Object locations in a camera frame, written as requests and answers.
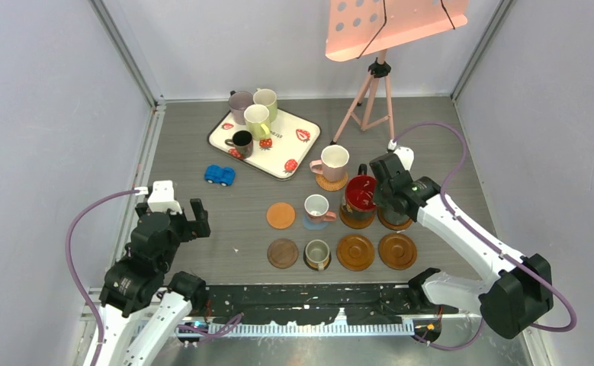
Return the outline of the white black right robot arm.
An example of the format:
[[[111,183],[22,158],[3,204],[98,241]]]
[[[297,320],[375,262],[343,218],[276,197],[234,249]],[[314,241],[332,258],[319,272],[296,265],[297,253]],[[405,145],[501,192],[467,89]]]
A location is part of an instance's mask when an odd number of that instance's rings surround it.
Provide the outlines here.
[[[432,231],[479,275],[471,280],[428,268],[409,280],[409,305],[427,313],[436,305],[481,316],[499,336],[513,339],[554,307],[551,266],[539,254],[523,255],[500,242],[442,193],[428,177],[411,177],[389,152],[370,161],[376,205]]]

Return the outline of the dark brown wooden coaster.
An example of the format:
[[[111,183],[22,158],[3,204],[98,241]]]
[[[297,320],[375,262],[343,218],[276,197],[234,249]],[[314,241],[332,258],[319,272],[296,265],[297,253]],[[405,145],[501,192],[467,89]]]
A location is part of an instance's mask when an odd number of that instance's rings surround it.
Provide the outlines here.
[[[298,258],[297,245],[289,239],[276,239],[267,250],[267,258],[271,265],[279,269],[291,267]]]

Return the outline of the red black mug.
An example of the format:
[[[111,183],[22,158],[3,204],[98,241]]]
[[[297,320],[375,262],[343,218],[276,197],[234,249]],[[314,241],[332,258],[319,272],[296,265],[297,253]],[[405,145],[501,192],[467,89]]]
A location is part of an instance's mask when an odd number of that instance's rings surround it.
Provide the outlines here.
[[[375,211],[374,191],[377,185],[375,177],[368,174],[368,166],[362,163],[358,167],[358,174],[349,181],[345,188],[342,207],[346,214],[355,220],[363,220]]]

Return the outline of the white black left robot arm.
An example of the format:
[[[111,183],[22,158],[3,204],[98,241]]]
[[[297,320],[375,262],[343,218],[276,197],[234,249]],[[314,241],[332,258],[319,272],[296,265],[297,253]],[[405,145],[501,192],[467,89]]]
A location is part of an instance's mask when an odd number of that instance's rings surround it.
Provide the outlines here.
[[[179,271],[172,276],[161,303],[141,333],[141,324],[154,296],[163,286],[182,243],[210,235],[208,212],[201,199],[190,201],[194,214],[167,208],[154,212],[136,206],[138,221],[125,245],[125,255],[104,276],[99,295],[95,351],[86,365],[150,365],[166,339],[186,316],[201,314],[207,305],[207,285],[201,278]]]

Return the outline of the grey small mug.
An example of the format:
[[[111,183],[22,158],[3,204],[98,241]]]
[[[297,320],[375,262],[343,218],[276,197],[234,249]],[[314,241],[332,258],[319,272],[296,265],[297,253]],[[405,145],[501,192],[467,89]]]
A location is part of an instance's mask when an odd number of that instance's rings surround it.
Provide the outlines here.
[[[308,242],[303,253],[307,255],[310,261],[315,263],[322,263],[326,259],[327,255],[331,255],[329,245],[320,239],[315,239]]]

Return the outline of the pink handled floral mug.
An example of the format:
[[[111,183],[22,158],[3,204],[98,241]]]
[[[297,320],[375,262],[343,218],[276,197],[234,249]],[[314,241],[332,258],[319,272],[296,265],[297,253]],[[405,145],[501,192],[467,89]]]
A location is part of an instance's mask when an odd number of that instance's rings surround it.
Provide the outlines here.
[[[320,224],[337,219],[337,214],[330,210],[329,201],[321,194],[311,194],[303,206],[310,223]]]

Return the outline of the cream white mug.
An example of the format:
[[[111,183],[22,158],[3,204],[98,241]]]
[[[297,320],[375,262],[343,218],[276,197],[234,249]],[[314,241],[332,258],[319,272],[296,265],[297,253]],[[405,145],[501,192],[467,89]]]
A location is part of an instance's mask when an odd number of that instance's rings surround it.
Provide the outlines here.
[[[252,104],[245,109],[243,117],[253,140],[260,141],[271,137],[270,110],[266,106]]]

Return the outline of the plain orange round coaster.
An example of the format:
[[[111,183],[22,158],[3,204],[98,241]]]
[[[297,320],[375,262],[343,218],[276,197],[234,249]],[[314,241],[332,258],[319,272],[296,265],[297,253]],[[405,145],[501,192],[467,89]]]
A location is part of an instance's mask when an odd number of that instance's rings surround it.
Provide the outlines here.
[[[290,227],[296,217],[295,209],[286,202],[272,204],[266,212],[268,224],[275,229],[284,230]]]

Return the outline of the dark teal mug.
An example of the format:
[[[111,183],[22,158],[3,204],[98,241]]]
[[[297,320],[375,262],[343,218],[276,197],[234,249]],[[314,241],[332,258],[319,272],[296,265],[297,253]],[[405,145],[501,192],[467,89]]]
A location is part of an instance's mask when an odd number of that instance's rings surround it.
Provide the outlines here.
[[[406,220],[406,217],[408,217],[406,214],[400,214],[387,208],[381,209],[383,210],[384,216],[387,218],[387,220],[394,224],[403,223]]]

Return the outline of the blue smiley foam coaster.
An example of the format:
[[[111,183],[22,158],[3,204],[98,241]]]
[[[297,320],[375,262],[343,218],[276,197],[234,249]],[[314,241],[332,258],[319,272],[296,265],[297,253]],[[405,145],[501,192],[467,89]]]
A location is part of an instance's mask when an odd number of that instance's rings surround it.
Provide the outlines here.
[[[320,223],[314,223],[306,215],[306,216],[303,216],[302,217],[302,224],[308,230],[323,230],[323,229],[325,229],[329,225],[329,222],[322,221]]]

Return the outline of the black small mug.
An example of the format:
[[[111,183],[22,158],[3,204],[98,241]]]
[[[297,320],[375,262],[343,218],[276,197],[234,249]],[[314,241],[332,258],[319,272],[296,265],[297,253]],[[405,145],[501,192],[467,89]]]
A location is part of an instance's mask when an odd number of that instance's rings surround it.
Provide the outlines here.
[[[230,147],[229,154],[237,159],[247,159],[253,153],[252,134],[247,130],[235,132],[231,139],[225,140],[225,144]]]

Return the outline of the glossy brown grooved wooden coaster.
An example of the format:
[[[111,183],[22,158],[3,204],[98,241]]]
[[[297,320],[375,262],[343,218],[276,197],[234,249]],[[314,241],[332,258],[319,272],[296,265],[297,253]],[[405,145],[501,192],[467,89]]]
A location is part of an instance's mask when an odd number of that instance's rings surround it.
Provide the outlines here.
[[[382,262],[394,270],[405,270],[417,260],[417,248],[412,239],[402,233],[384,236],[378,245]]]

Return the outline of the mauve mug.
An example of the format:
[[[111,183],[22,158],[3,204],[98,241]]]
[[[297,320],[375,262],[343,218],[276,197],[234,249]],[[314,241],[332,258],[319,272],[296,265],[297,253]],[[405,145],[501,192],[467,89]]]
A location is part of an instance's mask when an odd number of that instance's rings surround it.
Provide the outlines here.
[[[245,125],[244,112],[247,107],[254,104],[253,95],[248,91],[231,91],[228,105],[230,113],[237,124]]]

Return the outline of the woven orange rattan coaster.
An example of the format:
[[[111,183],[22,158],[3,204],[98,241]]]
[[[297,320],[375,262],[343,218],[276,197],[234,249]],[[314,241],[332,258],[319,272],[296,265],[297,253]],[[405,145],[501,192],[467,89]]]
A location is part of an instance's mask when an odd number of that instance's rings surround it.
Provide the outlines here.
[[[342,190],[348,182],[348,173],[338,181],[329,181],[324,175],[315,174],[316,183],[325,191],[339,191]]]

